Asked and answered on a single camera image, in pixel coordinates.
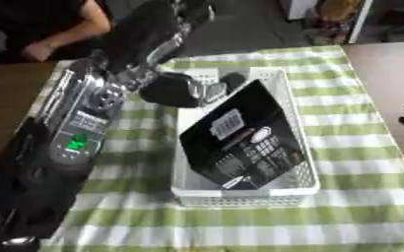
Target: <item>white sticker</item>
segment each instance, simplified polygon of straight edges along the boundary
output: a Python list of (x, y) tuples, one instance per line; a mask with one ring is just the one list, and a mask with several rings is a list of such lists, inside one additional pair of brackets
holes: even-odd
[(222, 141), (244, 126), (245, 124), (241, 118), (241, 114), (238, 109), (235, 108), (214, 121), (210, 132), (213, 136)]

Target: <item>green and white gingham cloth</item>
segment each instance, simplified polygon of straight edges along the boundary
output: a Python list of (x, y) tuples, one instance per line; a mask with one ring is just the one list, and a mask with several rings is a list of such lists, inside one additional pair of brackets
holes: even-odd
[[(59, 63), (39, 101), (67, 64)], [(283, 68), (294, 89), (321, 182), (317, 195), (298, 207), (182, 207), (169, 191), (176, 109), (133, 94), (76, 204), (41, 251), (404, 251), (404, 158), (341, 47), (168, 63), (221, 73), (270, 66)]]

